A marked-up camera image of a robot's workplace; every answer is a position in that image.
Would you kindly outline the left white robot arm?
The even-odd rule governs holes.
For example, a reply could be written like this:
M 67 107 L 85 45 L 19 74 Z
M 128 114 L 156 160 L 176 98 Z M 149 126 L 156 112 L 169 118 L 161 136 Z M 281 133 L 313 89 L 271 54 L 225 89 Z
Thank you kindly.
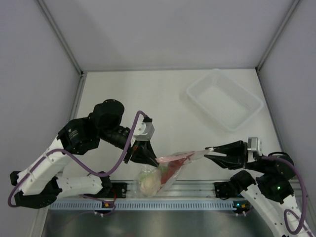
M 122 163 L 158 167 L 151 145 L 153 120 L 138 111 L 132 126 L 123 127 L 123 113 L 121 102 L 108 99 L 97 104 L 88 116 L 70 120 L 34 163 L 10 174 L 13 190 L 8 205 L 40 209 L 66 197 L 105 198 L 113 190 L 110 176 Z M 94 171 L 79 160 L 79 156 L 97 149 L 101 141 L 122 151 L 107 172 Z

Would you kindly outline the clear zip top bag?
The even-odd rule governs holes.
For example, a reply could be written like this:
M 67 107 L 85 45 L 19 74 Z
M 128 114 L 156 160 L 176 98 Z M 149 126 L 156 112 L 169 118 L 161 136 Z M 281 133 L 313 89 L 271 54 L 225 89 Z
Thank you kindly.
M 142 165 L 131 188 L 131 196 L 135 198 L 152 198 L 168 188 L 190 163 L 204 158 L 214 148 L 200 151 L 178 152 L 167 157 L 156 158 L 158 166 Z

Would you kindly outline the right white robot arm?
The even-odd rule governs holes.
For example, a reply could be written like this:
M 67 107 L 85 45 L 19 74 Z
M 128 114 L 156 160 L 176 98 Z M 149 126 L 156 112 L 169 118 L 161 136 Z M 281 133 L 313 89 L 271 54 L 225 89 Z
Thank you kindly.
M 305 218 L 307 191 L 290 156 L 262 153 L 257 137 L 207 147 L 205 158 L 223 169 L 238 170 L 227 182 L 214 184 L 217 198 L 242 197 L 255 209 L 276 237 L 312 237 Z

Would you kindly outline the red toy lobster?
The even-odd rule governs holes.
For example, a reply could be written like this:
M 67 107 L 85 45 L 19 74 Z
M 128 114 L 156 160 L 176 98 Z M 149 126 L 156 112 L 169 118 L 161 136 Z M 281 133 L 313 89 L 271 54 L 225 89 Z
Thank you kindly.
M 166 184 L 169 179 L 174 177 L 176 173 L 181 169 L 181 167 L 186 163 L 187 160 L 188 158 L 182 158 L 170 161 L 168 163 L 168 171 L 164 175 L 161 175 L 161 184 Z

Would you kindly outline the white toy cauliflower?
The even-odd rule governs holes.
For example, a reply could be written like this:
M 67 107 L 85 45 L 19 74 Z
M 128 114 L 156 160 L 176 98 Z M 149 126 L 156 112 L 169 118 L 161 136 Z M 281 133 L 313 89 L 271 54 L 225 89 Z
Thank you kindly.
M 159 171 L 144 173 L 140 177 L 140 191 L 146 197 L 153 197 L 161 187 Z

